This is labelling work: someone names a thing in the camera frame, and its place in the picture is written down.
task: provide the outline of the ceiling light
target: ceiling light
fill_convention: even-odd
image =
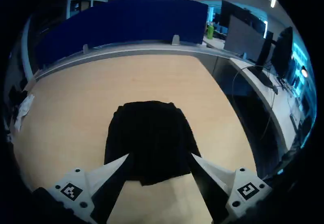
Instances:
[[[276,0],[271,0],[271,8],[275,7],[275,4],[276,4]]]
[[[266,24],[266,27],[265,27],[265,30],[264,30],[263,38],[266,38],[266,32],[268,31],[268,21],[264,21],[264,23]]]
[[[301,73],[302,73],[302,75],[303,75],[305,78],[308,77],[308,73],[307,73],[307,70],[306,70],[305,66],[303,66],[303,67],[301,68]]]

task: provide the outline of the black cloth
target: black cloth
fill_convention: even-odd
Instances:
[[[134,154],[128,180],[151,185],[190,173],[186,154],[200,156],[182,111],[173,103],[130,102],[119,106],[108,130],[104,164]]]

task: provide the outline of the blue partition panel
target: blue partition panel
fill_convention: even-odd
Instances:
[[[113,0],[92,7],[50,31],[36,47],[40,68],[58,59],[110,43],[180,40],[202,43],[206,4],[192,0]]]

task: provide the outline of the green bottle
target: green bottle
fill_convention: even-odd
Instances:
[[[213,34],[214,34],[214,26],[213,23],[211,22],[207,30],[207,38],[213,39]]]

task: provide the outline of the table surface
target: table surface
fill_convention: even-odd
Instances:
[[[208,39],[206,36],[202,39],[205,43],[216,49],[224,49],[225,40],[219,38]]]
[[[173,102],[186,116],[202,156],[224,168],[256,172],[252,151],[226,96],[200,61],[184,55],[137,55],[70,67],[39,80],[14,138],[23,178],[49,188],[79,167],[104,163],[108,126],[127,102]],[[111,223],[210,223],[191,174],[152,186],[127,181]]]
[[[295,103],[295,97],[286,90],[283,90],[281,87],[278,87],[278,95],[275,95],[271,88],[263,85],[260,80],[248,69],[241,70],[247,66],[251,66],[251,64],[235,58],[230,58],[230,62],[236,69],[240,70],[240,73],[252,85],[253,89],[259,95],[267,110],[270,112],[270,115],[279,132],[279,136],[281,137],[281,141],[284,143],[284,147],[286,147],[286,150],[289,150],[296,136],[294,126],[290,119],[290,113],[294,115],[296,126],[298,126],[301,118],[301,111]],[[269,73],[269,78],[274,85],[280,85],[275,80],[275,76],[273,74]]]

